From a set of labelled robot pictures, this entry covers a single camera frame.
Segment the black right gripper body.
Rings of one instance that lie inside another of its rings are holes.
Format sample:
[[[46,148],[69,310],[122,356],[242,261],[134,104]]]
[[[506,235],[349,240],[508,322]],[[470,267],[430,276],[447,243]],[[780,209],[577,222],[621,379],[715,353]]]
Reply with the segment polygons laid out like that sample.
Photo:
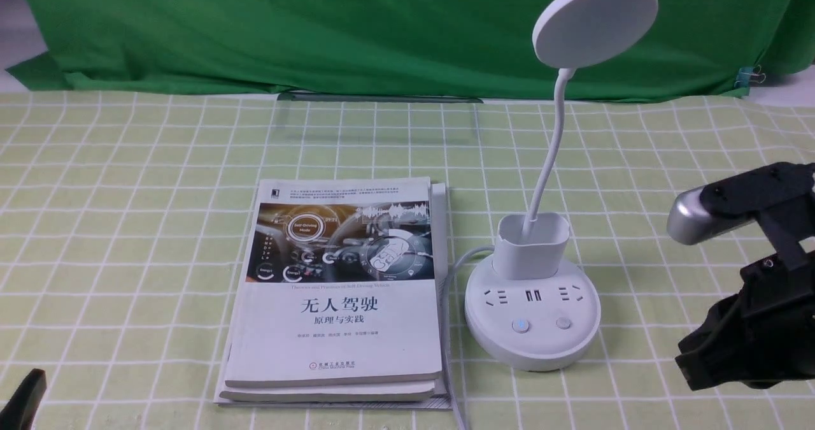
[[[714,303],[684,337],[676,366],[693,391],[725,383],[769,389],[812,380],[813,252],[789,270],[778,255],[740,271],[739,292]]]

